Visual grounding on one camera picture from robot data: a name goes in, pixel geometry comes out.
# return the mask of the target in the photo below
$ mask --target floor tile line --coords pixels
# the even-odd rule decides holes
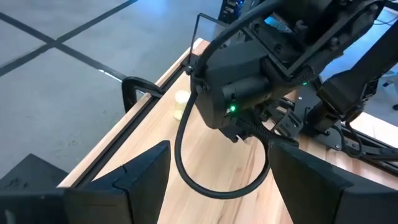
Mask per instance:
[[[102,64],[101,62],[98,62],[98,61],[90,58],[89,56],[87,56],[71,47],[66,46],[65,44],[56,46],[56,48],[61,50],[63,53],[68,54],[69,56],[72,56],[73,58],[75,58],[75,59],[99,70],[100,72],[119,80],[119,81],[121,81],[127,77],[127,76],[123,75],[122,73]]]
[[[8,24],[36,37],[37,39],[45,42],[45,43],[51,43],[53,41],[55,41],[53,38],[43,34],[42,32],[24,24],[23,22],[20,22],[14,18],[12,18],[11,16],[7,16],[4,13],[0,12],[0,20],[7,22]]]
[[[113,14],[125,9],[126,7],[130,6],[131,4],[135,3],[137,0],[127,0],[126,2],[120,4],[119,6],[116,6],[109,10],[108,12],[105,12],[104,14],[86,22],[85,24],[81,25],[80,27],[77,27],[76,29],[73,29],[72,31],[62,35],[61,37],[57,38],[54,40],[53,38],[41,33],[40,31],[24,24],[23,22],[18,21],[17,19],[14,19],[10,16],[5,15],[4,13],[0,12],[0,20],[7,22],[8,24],[36,37],[37,39],[47,43],[46,45],[43,45],[39,47],[38,49],[34,50],[33,52],[26,54],[20,58],[15,59],[12,62],[9,62],[5,64],[3,67],[0,67],[0,77],[5,75],[6,73],[20,67],[21,65],[29,62],[30,60],[36,58],[40,54],[46,52],[47,50],[55,47],[61,50],[62,52],[74,57],[77,60],[80,60],[83,63],[86,63],[87,65],[90,65],[99,71],[105,73],[108,76],[112,76],[113,78],[121,81],[124,78],[126,78],[125,75],[123,75],[120,72],[117,72],[113,70],[112,68],[107,67],[106,65],[103,65],[102,63],[90,58],[89,56],[86,56],[82,53],[80,53],[77,50],[74,50],[70,47],[67,47],[63,43],[74,36],[78,35],[79,33],[87,30],[88,28],[92,27],[93,25],[103,21],[104,19],[112,16]]]
[[[39,56],[40,54],[46,52],[48,49],[50,49],[51,46],[49,44],[45,44],[39,48],[37,48],[36,50],[32,51],[29,54],[25,54],[22,57],[19,57],[17,59],[15,59],[14,61],[11,61],[7,64],[5,64],[3,67],[0,67],[0,77],[2,77],[3,75],[7,74],[8,72],[20,67],[21,65],[31,61],[32,59],[36,58],[37,56]]]
[[[80,27],[77,27],[76,29],[73,29],[72,31],[62,35],[61,37],[57,38],[55,41],[58,42],[58,44],[64,43],[65,41],[71,39],[72,37],[78,35],[79,33],[87,30],[88,28],[92,27],[93,25],[107,19],[108,17],[112,16],[113,14],[125,9],[126,7],[130,6],[131,4],[135,3],[137,0],[127,0],[126,2],[120,4],[119,6],[114,7],[113,9],[109,10],[108,12],[105,12],[104,14],[86,22],[85,24],[81,25]]]

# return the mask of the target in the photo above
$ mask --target black metal frame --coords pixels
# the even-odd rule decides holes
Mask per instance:
[[[297,91],[295,103],[283,98],[280,100],[280,106],[294,110],[295,114],[301,120],[304,120],[306,111],[320,101],[316,95],[317,82],[318,80],[315,80],[313,83],[301,87]],[[346,148],[342,147],[341,136],[333,128],[330,128],[325,134],[314,135],[311,133],[311,126],[304,123],[301,133],[310,136],[314,141],[324,144],[330,149],[343,151],[344,153],[358,151],[359,146],[354,134],[343,123],[338,122],[335,126],[341,129],[345,137]],[[392,163],[392,161],[398,161],[398,150],[360,131],[356,130],[356,134],[363,144],[364,151],[364,154],[358,159],[398,177],[398,164]]]
[[[192,69],[193,65],[195,64],[196,59],[198,58],[197,55],[192,53],[193,50],[193,43],[195,41],[196,33],[197,33],[197,28],[198,24],[200,21],[200,18],[203,17],[205,19],[208,19],[212,22],[215,22],[221,26],[227,26],[226,23],[221,22],[217,19],[212,18],[211,16],[208,16],[203,13],[199,13],[196,19],[195,23],[195,30],[193,32],[193,37],[192,37],[192,43],[190,47],[190,53],[187,55],[187,57],[184,59],[184,61],[179,65],[178,69],[174,71],[168,79],[164,82],[163,85],[160,86],[160,89],[165,93],[177,80],[177,78],[184,72],[189,71]],[[242,32],[244,32],[246,35],[250,35],[250,32],[248,32],[247,29],[243,29]],[[88,183],[90,183],[95,176],[100,172],[100,170],[106,165],[106,163],[112,158],[114,153],[120,148],[120,146],[125,142],[125,140],[130,136],[130,134],[138,127],[138,125],[141,123],[141,121],[146,117],[146,115],[150,112],[150,110],[156,105],[156,103],[160,100],[158,97],[151,97],[145,104],[142,106],[142,108],[131,118],[131,120],[125,125],[125,127],[120,130],[120,132],[112,139],[112,141],[105,147],[105,149],[101,152],[101,154],[93,161],[92,164],[89,165],[87,170],[85,170],[81,176],[72,184],[71,187],[82,187]],[[286,98],[282,98],[280,100],[280,106],[284,107],[285,109],[295,109],[295,103],[291,102],[290,100]],[[354,142],[354,136],[352,133],[342,124],[341,125],[341,130],[344,134],[344,137],[348,139],[347,144],[351,144],[350,147],[352,147],[352,142]],[[392,148],[392,146],[389,146],[388,144],[381,142],[377,139],[374,139],[370,136],[367,136],[359,131],[357,131],[357,134],[360,138],[360,140],[363,142],[364,145],[369,146],[369,147],[376,147],[376,148]],[[386,172],[389,172],[395,176],[398,177],[398,167],[395,166],[394,164],[391,164],[390,162],[383,162],[383,161],[377,161],[374,159],[371,159],[369,157],[361,157],[360,158],[362,161],[367,162],[373,166],[376,166],[377,168],[380,168]]]

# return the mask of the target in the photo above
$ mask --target black mounting plate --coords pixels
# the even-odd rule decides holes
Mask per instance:
[[[317,105],[321,99],[317,96],[317,88],[314,83],[304,85],[296,93],[294,113],[302,120],[305,121],[307,113]],[[335,124],[337,128],[341,128],[341,122]],[[303,126],[301,133],[310,136],[314,141],[324,144],[330,148],[341,150],[341,136],[338,131],[329,128],[325,133],[319,134],[309,125]]]

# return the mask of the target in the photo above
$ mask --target black clamp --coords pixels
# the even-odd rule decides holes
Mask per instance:
[[[275,122],[272,132],[277,131],[288,138],[299,135],[303,128],[303,122],[291,109],[287,109],[284,114],[276,108],[269,108],[268,112],[271,115],[271,120]]]
[[[164,91],[154,83],[139,77],[127,77],[122,81],[124,110],[126,113],[137,103],[137,91],[161,98]]]

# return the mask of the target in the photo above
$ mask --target metal bracket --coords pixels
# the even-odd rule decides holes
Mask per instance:
[[[270,108],[268,112],[271,114],[271,119],[275,121],[275,126],[271,131],[278,131],[281,135],[294,138],[299,135],[303,128],[302,120],[288,108],[285,113],[281,113],[278,109]]]
[[[294,113],[302,120],[306,120],[307,113],[317,105],[321,99],[317,96],[317,89],[313,83],[309,83],[297,90],[295,100]],[[341,128],[341,123],[335,124],[337,128]],[[341,150],[341,136],[333,128],[328,129],[325,133],[319,134],[310,126],[304,125],[302,133],[310,136],[314,141],[322,143],[330,148]]]

